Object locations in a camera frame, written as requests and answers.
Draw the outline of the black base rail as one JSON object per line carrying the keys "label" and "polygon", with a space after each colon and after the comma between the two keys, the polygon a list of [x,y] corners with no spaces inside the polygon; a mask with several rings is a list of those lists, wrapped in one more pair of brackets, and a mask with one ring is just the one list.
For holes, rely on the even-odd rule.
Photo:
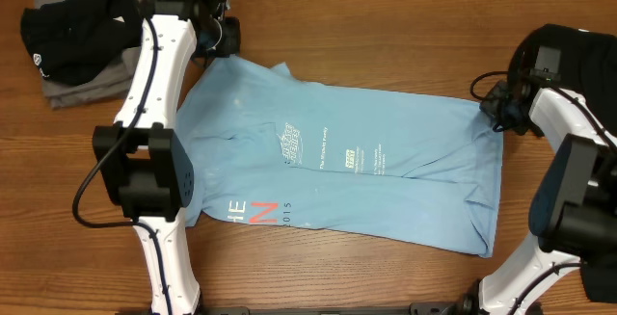
{"label": "black base rail", "polygon": [[302,309],[250,309],[248,307],[210,307],[204,315],[455,315],[487,314],[480,309],[464,310],[461,303],[418,302],[394,307],[346,307]]}

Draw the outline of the light blue t-shirt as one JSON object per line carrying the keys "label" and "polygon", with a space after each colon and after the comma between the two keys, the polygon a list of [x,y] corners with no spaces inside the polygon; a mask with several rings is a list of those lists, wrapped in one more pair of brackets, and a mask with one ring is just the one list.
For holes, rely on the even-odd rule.
{"label": "light blue t-shirt", "polygon": [[489,257],[503,139],[476,103],[214,62],[181,105],[188,224],[330,229]]}

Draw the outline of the folded black polo shirt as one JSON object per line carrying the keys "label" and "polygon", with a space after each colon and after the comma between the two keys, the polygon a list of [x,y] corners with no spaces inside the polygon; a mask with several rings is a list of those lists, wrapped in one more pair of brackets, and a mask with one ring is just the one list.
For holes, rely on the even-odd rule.
{"label": "folded black polo shirt", "polygon": [[92,81],[123,50],[140,44],[133,0],[65,0],[26,9],[20,35],[43,79],[72,87]]}

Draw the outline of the folded grey garment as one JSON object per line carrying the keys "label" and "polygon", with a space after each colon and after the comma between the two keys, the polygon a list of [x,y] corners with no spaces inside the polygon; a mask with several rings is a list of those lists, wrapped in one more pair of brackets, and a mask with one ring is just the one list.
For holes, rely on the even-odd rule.
{"label": "folded grey garment", "polygon": [[[38,9],[45,4],[65,0],[34,0]],[[93,101],[124,96],[128,91],[140,55],[140,44],[123,50],[120,56],[107,65],[92,81],[69,86],[42,78],[42,92],[54,109],[82,105]]]}

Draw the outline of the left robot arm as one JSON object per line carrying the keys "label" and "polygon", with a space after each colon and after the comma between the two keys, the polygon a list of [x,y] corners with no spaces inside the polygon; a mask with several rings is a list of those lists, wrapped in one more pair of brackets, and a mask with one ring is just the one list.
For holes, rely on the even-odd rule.
{"label": "left robot arm", "polygon": [[139,237],[151,286],[150,314],[202,314],[185,216],[195,175],[177,136],[176,112],[190,61],[240,49],[240,23],[229,0],[145,0],[141,51],[129,93],[114,122],[93,134],[96,157],[87,175],[103,178],[121,208],[121,227]]}

